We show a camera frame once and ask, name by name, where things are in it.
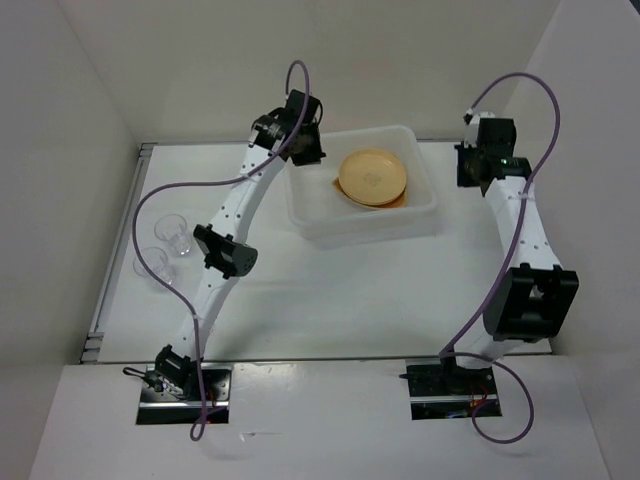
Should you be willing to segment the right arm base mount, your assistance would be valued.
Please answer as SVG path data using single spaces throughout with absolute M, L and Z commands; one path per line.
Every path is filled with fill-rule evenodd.
M 478 418 L 502 415 L 491 368 L 464 369 L 453 358 L 408 361 L 399 378 L 414 421 L 466 419 L 477 407 Z

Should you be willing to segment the woven bamboo basket tray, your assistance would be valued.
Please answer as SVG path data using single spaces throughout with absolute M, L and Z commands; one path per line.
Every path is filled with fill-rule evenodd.
M 338 177 L 332 180 L 332 186 L 346 200 L 362 208 L 370 210 L 392 210 L 405 208 L 407 205 L 407 189 L 404 189 L 395 198 L 390 199 L 389 201 L 382 202 L 381 200 L 359 198 L 348 194 L 342 187 Z

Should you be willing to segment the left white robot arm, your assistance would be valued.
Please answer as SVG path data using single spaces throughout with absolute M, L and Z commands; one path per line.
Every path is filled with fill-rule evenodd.
M 250 272 L 258 251 L 247 245 L 251 222 L 270 184 L 287 161 L 295 166 L 318 164 L 325 156 L 319 134 L 320 100 L 291 91 L 284 106 L 259 117 L 239 171 L 239 181 L 193 238 L 204 255 L 204 270 L 189 315 L 178 333 L 155 359 L 155 373 L 176 399 L 196 396 L 196 362 L 203 358 L 217 316 L 238 280 Z

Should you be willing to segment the yellow plastic plate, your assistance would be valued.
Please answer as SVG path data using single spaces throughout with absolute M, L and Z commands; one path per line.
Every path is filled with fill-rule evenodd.
M 407 186 L 403 163 L 381 149 L 361 149 L 347 155 L 337 177 L 348 194 L 382 202 L 395 198 Z

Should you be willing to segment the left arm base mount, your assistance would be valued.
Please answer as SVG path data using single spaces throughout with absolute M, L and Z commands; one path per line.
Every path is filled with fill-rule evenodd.
M 125 366 L 122 373 L 142 382 L 137 410 L 137 425 L 191 424 L 202 410 L 199 384 L 196 379 L 186 391 L 164 381 L 151 365 L 143 369 Z M 232 368 L 203 365 L 204 395 L 207 424 L 227 424 L 229 420 Z

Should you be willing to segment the white plastic bin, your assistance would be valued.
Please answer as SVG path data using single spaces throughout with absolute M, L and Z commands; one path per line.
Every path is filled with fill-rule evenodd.
M 410 128 L 392 125 L 324 134 L 322 148 L 326 157 L 320 164 L 285 168 L 289 218 L 301 236 L 330 247 L 436 232 L 434 177 Z M 342 161 L 369 148 L 394 155 L 405 167 L 407 188 L 402 206 L 367 208 L 333 185 Z

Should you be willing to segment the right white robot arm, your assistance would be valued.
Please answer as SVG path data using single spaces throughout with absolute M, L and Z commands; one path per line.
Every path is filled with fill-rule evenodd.
M 556 337 L 579 288 L 576 272 L 561 265 L 547 238 L 530 162 L 514 154 L 514 121 L 491 112 L 467 113 L 464 121 L 464 139 L 455 147 L 457 183 L 479 188 L 495 218 L 504 260 L 478 311 L 443 349 L 449 354 L 463 345 L 460 359 L 438 369 L 439 384 L 450 393 L 463 391 L 473 370 Z

